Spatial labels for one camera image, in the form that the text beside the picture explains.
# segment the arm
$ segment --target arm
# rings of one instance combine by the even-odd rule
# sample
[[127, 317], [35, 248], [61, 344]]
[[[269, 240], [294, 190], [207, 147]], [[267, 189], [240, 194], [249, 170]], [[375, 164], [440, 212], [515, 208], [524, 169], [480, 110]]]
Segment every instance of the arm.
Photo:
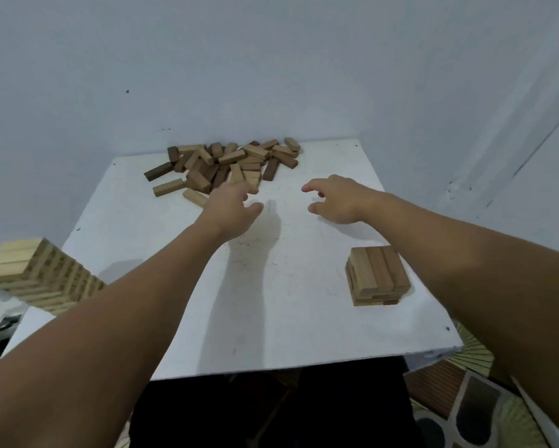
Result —
[[210, 257], [263, 210], [248, 184], [211, 193], [169, 245], [0, 360], [0, 447], [111, 447]]
[[302, 190], [326, 198], [310, 212], [379, 231], [559, 426], [558, 252], [336, 175]]

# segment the table surface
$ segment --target table surface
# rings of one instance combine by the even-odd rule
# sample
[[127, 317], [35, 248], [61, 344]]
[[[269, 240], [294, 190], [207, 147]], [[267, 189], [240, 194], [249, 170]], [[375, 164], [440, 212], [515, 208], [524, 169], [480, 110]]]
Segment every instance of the table surface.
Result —
[[[446, 310], [408, 264], [412, 289], [400, 303], [352, 305], [344, 273], [350, 249], [386, 242], [362, 223], [335, 225], [309, 214], [307, 205], [319, 198], [300, 187], [333, 173], [383, 187], [356, 139], [305, 142], [302, 150], [295, 169], [280, 166], [249, 198], [265, 203], [263, 213], [209, 261], [153, 379], [430, 356], [462, 346]], [[115, 158], [63, 250], [111, 282], [192, 224], [201, 208], [182, 191], [159, 198], [152, 191], [179, 174], [153, 182], [143, 175], [165, 161], [166, 153]], [[25, 315], [13, 345], [49, 320], [37, 315]]]

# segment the left hand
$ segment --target left hand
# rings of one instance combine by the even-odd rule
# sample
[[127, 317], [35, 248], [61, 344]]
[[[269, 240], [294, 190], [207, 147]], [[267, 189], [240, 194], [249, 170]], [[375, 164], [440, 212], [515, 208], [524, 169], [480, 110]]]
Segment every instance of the left hand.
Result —
[[258, 193], [259, 190], [247, 182], [239, 184], [224, 182], [211, 192], [209, 201], [205, 204], [196, 223], [213, 228], [220, 235], [222, 242], [234, 239], [244, 234], [263, 211], [263, 203], [244, 206], [248, 194]]

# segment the hand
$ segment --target hand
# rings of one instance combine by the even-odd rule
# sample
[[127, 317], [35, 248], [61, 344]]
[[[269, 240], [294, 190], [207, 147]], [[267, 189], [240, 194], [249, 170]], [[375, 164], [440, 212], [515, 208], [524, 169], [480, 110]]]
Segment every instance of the hand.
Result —
[[251, 184], [229, 184], [224, 182], [209, 195], [209, 201], [196, 223], [208, 225], [209, 229], [219, 234], [222, 242], [244, 234], [254, 220], [263, 211], [263, 203], [253, 203], [248, 207], [244, 202], [248, 194], [256, 195], [259, 191]]
[[322, 203], [309, 205], [309, 212], [334, 223], [360, 222], [369, 200], [377, 191], [359, 184], [353, 179], [332, 174], [327, 179], [313, 179], [302, 186], [303, 192], [319, 192]]

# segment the pile of wooden blocks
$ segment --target pile of wooden blocks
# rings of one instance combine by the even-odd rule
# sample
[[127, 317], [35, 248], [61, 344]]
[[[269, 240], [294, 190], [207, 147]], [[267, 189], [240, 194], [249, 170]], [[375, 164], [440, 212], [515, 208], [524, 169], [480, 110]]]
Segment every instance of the pile of wooden blocks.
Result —
[[59, 315], [103, 289], [105, 283], [46, 239], [0, 245], [0, 289]]
[[354, 306], [395, 305], [410, 289], [402, 260], [390, 245], [352, 248], [346, 277]]
[[280, 164], [295, 168], [300, 145], [293, 138], [286, 138], [284, 143], [271, 140], [263, 144], [250, 142], [243, 147], [238, 147], [235, 142], [228, 143], [226, 147], [220, 142], [209, 146], [171, 146], [168, 148], [170, 161], [145, 172], [145, 177], [152, 181], [171, 171], [188, 170], [186, 180], [180, 178], [158, 185], [153, 187], [153, 193], [162, 196], [186, 187], [184, 197], [203, 207], [207, 203], [204, 195], [222, 185], [228, 176], [230, 183], [247, 181], [258, 189], [261, 179], [274, 179]]

